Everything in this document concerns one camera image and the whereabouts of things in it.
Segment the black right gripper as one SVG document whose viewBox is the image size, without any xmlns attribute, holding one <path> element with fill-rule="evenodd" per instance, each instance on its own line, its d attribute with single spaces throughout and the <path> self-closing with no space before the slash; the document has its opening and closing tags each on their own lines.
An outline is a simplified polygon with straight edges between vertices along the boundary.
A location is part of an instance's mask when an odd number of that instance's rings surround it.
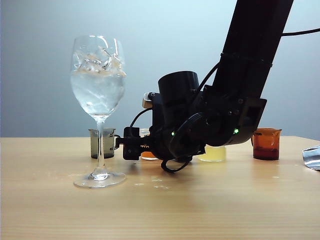
<svg viewBox="0 0 320 240">
<path fill-rule="evenodd" d="M 139 127 L 125 127 L 123 137 L 116 138 L 116 147 L 122 145 L 125 160 L 139 160 L 143 152 L 151 152 L 163 161 L 173 160 L 170 141 L 176 128 L 176 101 L 171 95 L 150 92 L 152 103 L 152 125 L 150 127 L 150 146 L 146 136 L 141 137 Z"/>
</svg>

